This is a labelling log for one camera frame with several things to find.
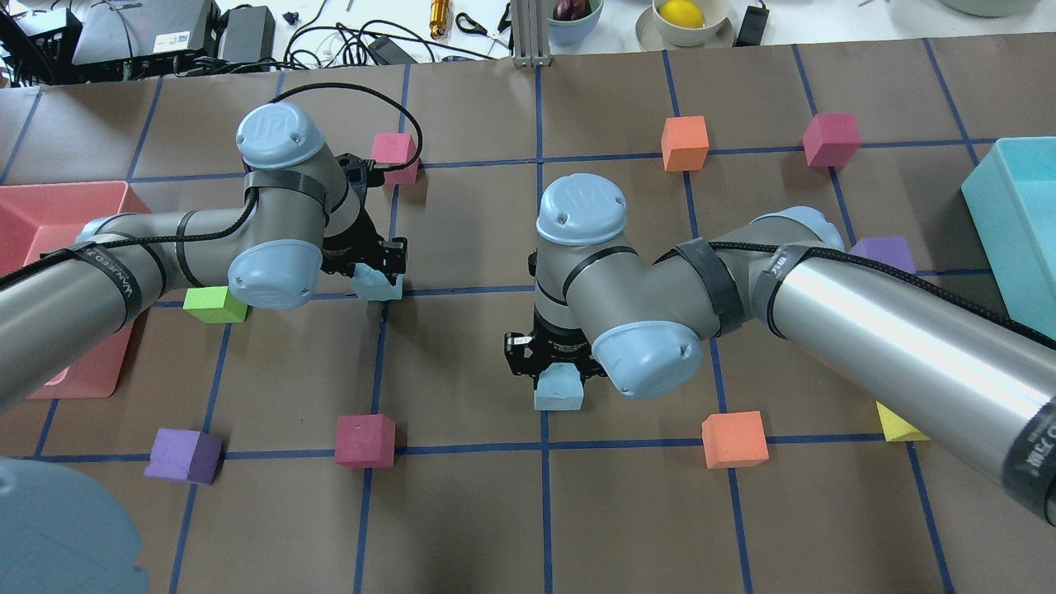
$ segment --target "green cube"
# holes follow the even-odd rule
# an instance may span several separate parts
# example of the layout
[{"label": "green cube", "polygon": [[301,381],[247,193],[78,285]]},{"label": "green cube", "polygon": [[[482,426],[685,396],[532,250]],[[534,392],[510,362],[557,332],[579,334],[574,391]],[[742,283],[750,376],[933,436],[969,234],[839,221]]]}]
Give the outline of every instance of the green cube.
[{"label": "green cube", "polygon": [[188,289],[187,296],[184,297],[184,311],[206,323],[245,321],[248,309],[226,286]]}]

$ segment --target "yellow lemon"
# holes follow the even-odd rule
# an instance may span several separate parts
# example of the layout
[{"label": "yellow lemon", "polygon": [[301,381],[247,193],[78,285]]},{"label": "yellow lemon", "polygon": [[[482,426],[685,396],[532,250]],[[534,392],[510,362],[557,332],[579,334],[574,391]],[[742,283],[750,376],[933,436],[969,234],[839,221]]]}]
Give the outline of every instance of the yellow lemon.
[{"label": "yellow lemon", "polygon": [[660,6],[660,16],[676,26],[686,29],[704,26],[704,15],[690,0],[667,0]]}]

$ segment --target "electronics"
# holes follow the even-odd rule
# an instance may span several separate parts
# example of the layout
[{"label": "electronics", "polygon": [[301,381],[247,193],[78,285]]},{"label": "electronics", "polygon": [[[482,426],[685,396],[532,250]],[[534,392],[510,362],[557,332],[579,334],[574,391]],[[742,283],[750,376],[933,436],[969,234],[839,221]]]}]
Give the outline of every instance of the electronics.
[{"label": "electronics", "polygon": [[267,6],[235,8],[227,14],[218,57],[228,63],[259,62],[271,57],[274,41],[275,17]]},{"label": "electronics", "polygon": [[767,29],[767,18],[770,11],[758,6],[749,6],[744,13],[744,20],[740,23],[740,33],[737,34],[737,41],[734,48],[746,45],[758,45],[762,43],[762,32]]},{"label": "electronics", "polygon": [[176,60],[215,57],[219,37],[213,0],[110,0],[89,8],[73,64],[90,80],[170,74]]},{"label": "electronics", "polygon": [[379,35],[377,39],[366,47],[366,53],[378,66],[395,63],[418,63],[402,48],[385,35]]},{"label": "electronics", "polygon": [[12,83],[78,82],[70,60],[80,37],[77,17],[61,8],[14,20],[0,13],[0,57],[11,68]]}]

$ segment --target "light blue bin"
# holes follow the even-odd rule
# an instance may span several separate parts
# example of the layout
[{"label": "light blue bin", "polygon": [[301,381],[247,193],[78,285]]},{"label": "light blue bin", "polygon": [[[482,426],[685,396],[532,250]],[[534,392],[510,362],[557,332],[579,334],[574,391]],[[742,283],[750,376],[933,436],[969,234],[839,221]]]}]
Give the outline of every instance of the light blue bin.
[{"label": "light blue bin", "polygon": [[1056,136],[999,140],[961,189],[1008,314],[1056,338]]}]

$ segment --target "white table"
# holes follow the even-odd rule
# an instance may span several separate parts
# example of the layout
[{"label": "white table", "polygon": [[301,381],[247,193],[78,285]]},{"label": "white table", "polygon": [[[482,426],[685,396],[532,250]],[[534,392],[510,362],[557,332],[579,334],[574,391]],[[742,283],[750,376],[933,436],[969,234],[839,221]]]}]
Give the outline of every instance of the white table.
[{"label": "white table", "polygon": [[[83,17],[88,7],[96,1],[74,0],[74,12]],[[11,10],[14,13],[25,6],[48,8],[51,3],[51,0],[13,0]],[[218,0],[222,10],[241,3],[243,2],[240,0]],[[276,18],[276,58],[281,58],[293,32],[310,20],[319,10],[318,1],[307,0],[248,3],[271,8]],[[740,19],[749,4],[757,2],[732,0],[730,19],[734,31],[740,29]],[[353,0],[352,10],[346,11],[347,0],[327,0],[317,24],[342,22],[358,27],[370,19],[379,18],[398,22],[428,39],[430,5],[430,0]],[[452,21],[455,14],[465,11],[488,30],[493,30],[505,6],[505,0],[451,0]],[[605,0],[601,20],[587,39],[576,45],[551,45],[551,52],[638,52],[640,48],[635,36],[635,22],[648,6],[648,0]],[[948,8],[939,0],[770,0],[767,6],[770,8],[770,20],[763,43],[768,44],[1056,32],[1056,0],[1042,0],[1027,13],[997,19],[964,15]],[[287,24],[281,16],[286,12],[300,13],[301,21],[295,25]],[[490,39],[466,35],[454,27],[454,22],[450,22],[450,25],[451,32],[438,41],[477,52],[486,52],[491,45]],[[372,29],[384,31],[386,27]],[[324,57],[327,37],[327,32],[307,34],[298,42],[297,48],[310,50]],[[336,39],[333,41],[329,47],[332,51],[337,51],[340,43]],[[415,59],[429,59],[420,43],[398,43]],[[436,49],[435,53],[439,59],[453,52]],[[492,55],[502,56],[504,51],[495,44]]]}]

